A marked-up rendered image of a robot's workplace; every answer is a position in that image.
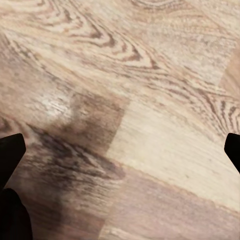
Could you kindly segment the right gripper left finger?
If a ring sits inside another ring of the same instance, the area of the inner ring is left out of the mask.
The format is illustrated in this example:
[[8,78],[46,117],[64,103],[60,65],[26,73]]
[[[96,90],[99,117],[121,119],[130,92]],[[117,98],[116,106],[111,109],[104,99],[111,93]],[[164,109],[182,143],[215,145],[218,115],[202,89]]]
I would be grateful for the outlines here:
[[26,152],[21,133],[0,138],[0,193]]

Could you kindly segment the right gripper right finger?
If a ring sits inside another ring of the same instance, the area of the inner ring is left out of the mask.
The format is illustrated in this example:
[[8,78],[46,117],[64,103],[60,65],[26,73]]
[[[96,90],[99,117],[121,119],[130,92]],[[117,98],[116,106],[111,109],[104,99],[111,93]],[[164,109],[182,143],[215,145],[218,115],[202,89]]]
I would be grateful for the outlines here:
[[224,151],[240,173],[240,135],[228,133]]

